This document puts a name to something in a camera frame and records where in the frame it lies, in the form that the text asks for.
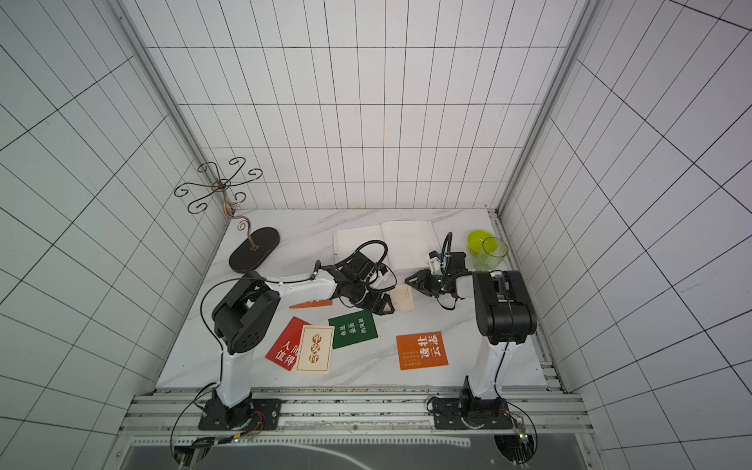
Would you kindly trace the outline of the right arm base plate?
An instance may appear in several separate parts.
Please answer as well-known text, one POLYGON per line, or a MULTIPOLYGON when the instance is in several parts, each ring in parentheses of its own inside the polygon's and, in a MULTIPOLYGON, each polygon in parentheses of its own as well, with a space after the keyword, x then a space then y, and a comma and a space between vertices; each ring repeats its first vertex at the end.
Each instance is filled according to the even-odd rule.
POLYGON ((437 430, 511 430, 514 427, 504 399, 440 399, 427 401, 437 430))

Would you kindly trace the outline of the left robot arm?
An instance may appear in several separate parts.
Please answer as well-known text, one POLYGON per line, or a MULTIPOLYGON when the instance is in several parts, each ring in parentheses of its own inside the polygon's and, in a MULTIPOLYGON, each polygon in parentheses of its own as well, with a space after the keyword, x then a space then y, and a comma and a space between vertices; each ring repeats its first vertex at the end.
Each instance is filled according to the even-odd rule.
POLYGON ((251 350, 258 346, 280 309, 340 298, 375 315, 388 315, 394 305, 388 292, 396 276, 385 264, 353 254, 336 264, 316 264, 310 274, 266 278, 248 271, 232 286, 211 313, 215 336, 222 346, 217 397, 233 409, 251 395, 251 350))

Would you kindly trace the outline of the green card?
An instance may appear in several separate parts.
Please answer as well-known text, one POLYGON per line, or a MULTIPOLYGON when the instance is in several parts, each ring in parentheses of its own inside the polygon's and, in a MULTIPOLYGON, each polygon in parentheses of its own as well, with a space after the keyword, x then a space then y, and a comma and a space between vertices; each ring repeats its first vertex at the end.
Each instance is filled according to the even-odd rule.
POLYGON ((334 328, 334 350, 378 337, 373 314, 370 311, 358 311, 333 317, 329 319, 328 324, 334 328))

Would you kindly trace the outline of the cream card red stripe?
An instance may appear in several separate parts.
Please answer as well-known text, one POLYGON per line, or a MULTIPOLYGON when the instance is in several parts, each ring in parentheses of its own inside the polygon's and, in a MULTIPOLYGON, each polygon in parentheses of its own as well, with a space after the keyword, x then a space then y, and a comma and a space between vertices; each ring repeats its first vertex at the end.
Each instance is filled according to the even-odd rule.
POLYGON ((411 287, 405 284, 398 285, 389 292, 389 295, 396 311, 413 311, 415 309, 411 287))

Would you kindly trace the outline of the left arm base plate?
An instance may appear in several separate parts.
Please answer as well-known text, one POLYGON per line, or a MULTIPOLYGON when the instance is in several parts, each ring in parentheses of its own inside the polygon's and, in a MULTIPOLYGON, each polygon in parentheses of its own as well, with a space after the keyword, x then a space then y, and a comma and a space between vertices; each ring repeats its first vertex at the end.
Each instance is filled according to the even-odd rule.
POLYGON ((248 398, 235 407, 227 407, 212 397, 204 405, 198 428, 219 432, 273 431, 277 429, 282 405, 281 399, 248 398))

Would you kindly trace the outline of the cream framed card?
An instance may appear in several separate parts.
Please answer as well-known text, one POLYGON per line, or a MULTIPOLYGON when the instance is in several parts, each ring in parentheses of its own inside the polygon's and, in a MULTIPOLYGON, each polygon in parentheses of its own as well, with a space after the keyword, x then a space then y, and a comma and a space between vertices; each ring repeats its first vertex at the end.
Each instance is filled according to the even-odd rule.
POLYGON ((305 325, 300 340, 296 371, 328 374, 333 351, 333 326, 305 325))

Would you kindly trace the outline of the metal jewelry stand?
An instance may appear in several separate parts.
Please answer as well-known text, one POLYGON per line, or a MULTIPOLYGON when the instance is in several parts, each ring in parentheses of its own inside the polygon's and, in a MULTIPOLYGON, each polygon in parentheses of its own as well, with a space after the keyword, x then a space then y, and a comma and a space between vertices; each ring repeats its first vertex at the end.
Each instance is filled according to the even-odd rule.
POLYGON ((209 184, 196 182, 182 182, 174 188, 174 196, 185 198, 191 193, 191 187, 205 188, 208 193, 196 198, 188 204, 188 212, 198 215, 204 212, 209 203, 207 199, 215 194, 221 195, 221 209, 224 216, 230 221, 237 222, 237 229, 245 234, 244 241, 230 255, 229 267, 237 273, 245 273, 256 270, 277 248, 281 237, 279 231, 272 227, 254 229, 246 215, 239 215, 240 205, 247 199, 247 195, 238 187, 250 184, 264 176, 261 168, 249 168, 245 170, 247 160, 244 157, 233 157, 229 160, 229 166, 235 168, 232 176, 219 177, 209 184))

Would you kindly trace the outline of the aluminium rail frame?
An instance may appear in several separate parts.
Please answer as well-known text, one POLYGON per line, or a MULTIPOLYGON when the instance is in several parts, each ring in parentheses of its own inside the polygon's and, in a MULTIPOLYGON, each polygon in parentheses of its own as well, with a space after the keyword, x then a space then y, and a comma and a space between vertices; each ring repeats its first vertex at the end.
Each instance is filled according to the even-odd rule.
POLYGON ((427 410, 432 397, 460 399, 456 388, 259 389, 252 399, 283 401, 276 430, 219 432, 198 428, 208 393, 156 392, 135 398, 123 419, 105 466, 123 469, 138 446, 165 447, 168 466, 197 467, 210 450, 221 446, 313 448, 333 445, 465 446, 473 435, 488 435, 525 467, 524 456, 546 435, 572 435, 587 469, 604 468, 595 429, 577 395, 546 388, 514 387, 504 400, 511 430, 437 430, 427 410))

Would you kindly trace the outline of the orange card lower right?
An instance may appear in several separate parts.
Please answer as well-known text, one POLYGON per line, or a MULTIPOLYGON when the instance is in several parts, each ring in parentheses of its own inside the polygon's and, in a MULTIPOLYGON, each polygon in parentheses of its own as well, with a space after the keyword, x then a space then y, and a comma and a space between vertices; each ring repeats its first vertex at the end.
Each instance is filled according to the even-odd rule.
POLYGON ((397 336, 399 368, 413 370, 448 365, 441 332, 397 336))

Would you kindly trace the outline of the clear green cup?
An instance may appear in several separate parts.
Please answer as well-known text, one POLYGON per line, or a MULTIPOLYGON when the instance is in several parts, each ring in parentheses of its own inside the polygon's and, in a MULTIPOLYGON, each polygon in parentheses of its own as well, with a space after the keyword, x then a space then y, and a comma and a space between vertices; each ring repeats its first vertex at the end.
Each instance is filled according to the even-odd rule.
POLYGON ((508 255, 508 246, 501 238, 488 237, 483 240, 479 256, 477 258, 477 268, 484 271, 496 269, 508 255))

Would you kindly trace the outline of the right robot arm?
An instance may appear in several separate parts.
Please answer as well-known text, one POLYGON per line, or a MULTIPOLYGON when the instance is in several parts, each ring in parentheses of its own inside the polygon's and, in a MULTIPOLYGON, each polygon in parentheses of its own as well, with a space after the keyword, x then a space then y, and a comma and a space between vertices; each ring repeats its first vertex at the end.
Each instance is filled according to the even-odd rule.
POLYGON ((467 270, 460 252, 443 254, 438 273, 424 268, 405 278, 405 284, 431 298, 450 296, 456 301, 471 300, 482 337, 479 354, 471 373, 465 377, 460 401, 501 398, 503 376, 516 350, 533 336, 538 317, 517 270, 467 270))

